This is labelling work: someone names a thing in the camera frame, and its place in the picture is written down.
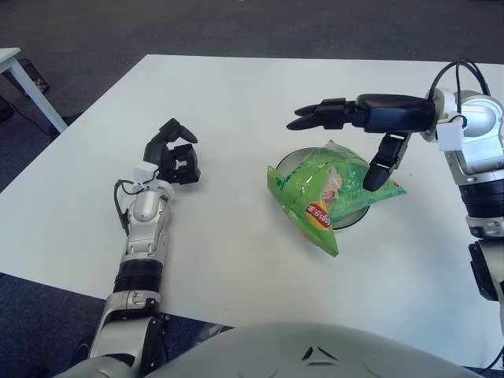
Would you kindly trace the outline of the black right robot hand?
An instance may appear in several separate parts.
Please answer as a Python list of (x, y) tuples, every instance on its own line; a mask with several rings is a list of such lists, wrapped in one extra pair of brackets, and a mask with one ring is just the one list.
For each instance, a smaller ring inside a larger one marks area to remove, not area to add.
[(400, 165), (411, 135), (433, 125), (435, 106), (426, 98), (402, 94), (361, 94), (354, 101), (325, 99), (295, 110), (295, 115), (297, 119), (287, 125), (289, 130), (336, 130), (351, 124), (367, 133), (382, 134), (362, 183), (367, 191), (377, 191)]

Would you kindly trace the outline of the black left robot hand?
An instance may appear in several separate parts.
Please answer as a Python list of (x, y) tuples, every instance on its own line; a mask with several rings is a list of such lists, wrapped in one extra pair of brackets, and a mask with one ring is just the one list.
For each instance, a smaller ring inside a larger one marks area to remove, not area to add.
[(145, 147), (143, 160), (157, 166), (157, 179), (180, 185), (200, 178), (194, 144), (196, 136), (175, 118), (159, 128)]

